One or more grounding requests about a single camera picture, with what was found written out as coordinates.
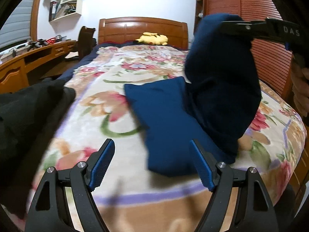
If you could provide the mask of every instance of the blue gripper pad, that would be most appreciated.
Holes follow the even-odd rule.
[[[108,144],[106,145],[106,148],[104,149],[103,153],[98,158],[96,164],[92,168],[91,178],[90,178],[90,182],[88,184],[88,187],[89,187],[91,192],[96,187],[99,187],[101,185],[101,182],[102,182],[104,175],[106,173],[106,170],[109,167],[109,164],[110,164],[110,162],[111,162],[111,160],[114,156],[114,153],[115,153],[115,143],[112,139],[110,139]]]
[[[209,158],[207,158],[208,163],[206,158],[203,156],[201,149],[203,150],[205,156],[209,156]],[[205,152],[202,146],[196,140],[190,141],[190,150],[192,152],[194,166],[203,183],[203,186],[207,187],[211,192],[214,191],[218,182],[217,180],[215,180],[215,182],[213,181],[214,178],[218,178],[214,157],[212,154]]]

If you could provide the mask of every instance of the wooden headboard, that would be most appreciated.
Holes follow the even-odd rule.
[[[124,43],[138,39],[143,32],[158,33],[168,37],[168,44],[182,49],[188,48],[188,26],[177,22],[150,17],[119,17],[101,19],[98,29],[98,43]]]

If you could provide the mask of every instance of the window blind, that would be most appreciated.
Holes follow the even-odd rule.
[[[30,39],[33,0],[22,0],[0,30],[0,49]]]

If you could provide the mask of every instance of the stuffed animal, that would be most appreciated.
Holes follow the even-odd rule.
[[[143,35],[136,39],[136,43],[167,45],[168,38],[165,35],[158,35],[157,33],[144,32]]]

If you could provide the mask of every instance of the bedspread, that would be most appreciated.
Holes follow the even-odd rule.
[[[194,231],[211,193],[196,175],[168,178],[147,170],[144,132],[123,91],[125,83],[183,76],[186,54],[166,46],[106,47],[98,50],[91,63],[75,70],[66,86],[76,90],[76,100],[50,143],[29,199],[49,166],[57,170],[73,167],[97,151],[106,138],[112,138],[115,155],[101,186],[92,193],[109,230]],[[242,170],[257,167],[275,204],[298,163],[306,130],[288,104],[267,85],[260,85],[262,101],[239,139],[239,153],[231,166]],[[70,191],[67,188],[72,219],[82,231]],[[234,189],[223,231],[231,221],[236,196]]]

